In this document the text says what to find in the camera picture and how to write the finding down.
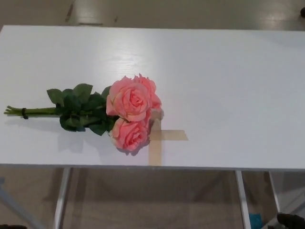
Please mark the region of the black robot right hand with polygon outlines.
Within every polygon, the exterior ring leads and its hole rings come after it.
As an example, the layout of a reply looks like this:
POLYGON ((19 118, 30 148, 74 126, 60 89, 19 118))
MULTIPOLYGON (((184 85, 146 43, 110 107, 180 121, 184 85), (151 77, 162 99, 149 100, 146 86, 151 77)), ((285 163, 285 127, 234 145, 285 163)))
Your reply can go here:
POLYGON ((305 229, 305 219, 298 215, 278 213, 277 221, 288 229, 305 229))

